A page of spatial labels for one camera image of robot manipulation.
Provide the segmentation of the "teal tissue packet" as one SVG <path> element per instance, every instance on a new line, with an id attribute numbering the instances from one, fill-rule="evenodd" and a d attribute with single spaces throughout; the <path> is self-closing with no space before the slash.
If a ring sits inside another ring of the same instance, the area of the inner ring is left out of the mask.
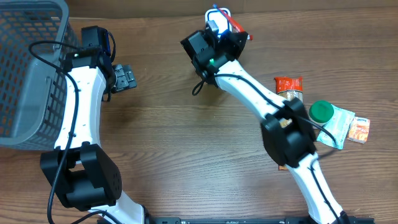
<path id="1" fill-rule="evenodd" d="M 323 128 L 335 138 L 336 142 L 334 142 L 332 138 L 323 131 L 320 131 L 317 137 L 317 141 L 327 146 L 342 150 L 350 124 L 355 117 L 355 113 L 336 107 L 335 105 L 332 105 L 332 107 L 334 109 L 333 116 L 331 120 L 329 120 L 323 126 Z"/>

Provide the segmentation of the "long orange noodle packet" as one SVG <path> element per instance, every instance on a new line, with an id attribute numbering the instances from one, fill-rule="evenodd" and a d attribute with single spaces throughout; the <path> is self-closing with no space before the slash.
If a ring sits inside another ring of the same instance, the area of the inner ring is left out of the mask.
<path id="1" fill-rule="evenodd" d="M 298 98 L 303 101 L 303 78 L 275 77 L 276 94 L 286 100 Z"/>

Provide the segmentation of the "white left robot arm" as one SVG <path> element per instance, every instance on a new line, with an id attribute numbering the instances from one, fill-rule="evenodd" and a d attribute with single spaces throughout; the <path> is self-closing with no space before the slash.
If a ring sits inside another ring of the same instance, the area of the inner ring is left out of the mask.
<path id="1" fill-rule="evenodd" d="M 89 217 L 101 215 L 110 223 L 152 223 L 146 208 L 122 190 L 121 173 L 101 148 L 101 99 L 116 80 L 111 62 L 108 50 L 90 45 L 68 53 L 63 68 L 57 68 L 67 78 L 62 128 L 54 150 L 40 157 L 40 168 L 52 186 L 49 223 L 54 198 L 66 208 L 87 211 Z"/>

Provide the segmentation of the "thin red stick sachet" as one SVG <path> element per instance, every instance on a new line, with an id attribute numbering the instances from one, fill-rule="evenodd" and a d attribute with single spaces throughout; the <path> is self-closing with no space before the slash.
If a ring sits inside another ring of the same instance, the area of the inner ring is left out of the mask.
<path id="1" fill-rule="evenodd" d="M 236 22 L 228 13 L 224 12 L 224 10 L 222 10 L 221 8 L 219 8 L 216 4 L 213 4 L 213 7 L 215 9 L 217 9 L 225 18 L 226 20 L 231 24 L 231 26 L 233 27 L 233 29 L 238 32 L 238 33 L 243 33 L 245 32 L 245 30 L 243 29 L 243 27 Z"/>

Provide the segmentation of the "green lidded jar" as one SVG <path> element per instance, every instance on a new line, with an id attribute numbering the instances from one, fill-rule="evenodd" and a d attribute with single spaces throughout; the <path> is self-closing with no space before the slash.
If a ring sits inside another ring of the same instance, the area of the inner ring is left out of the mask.
<path id="1" fill-rule="evenodd" d="M 334 108 L 328 101 L 320 100 L 314 102 L 308 111 L 310 119 L 320 126 L 323 126 L 334 115 Z"/>

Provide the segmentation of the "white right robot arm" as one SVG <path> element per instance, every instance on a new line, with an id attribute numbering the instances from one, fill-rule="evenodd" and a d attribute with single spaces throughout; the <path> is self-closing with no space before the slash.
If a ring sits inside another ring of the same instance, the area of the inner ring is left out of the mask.
<path id="1" fill-rule="evenodd" d="M 298 185 L 315 223 L 349 223 L 320 168 L 314 145 L 315 123 L 303 103 L 287 100 L 260 84 L 238 61 L 248 34 L 198 30 L 181 41 L 202 81 L 236 97 L 260 122 L 264 148 L 286 166 Z"/>

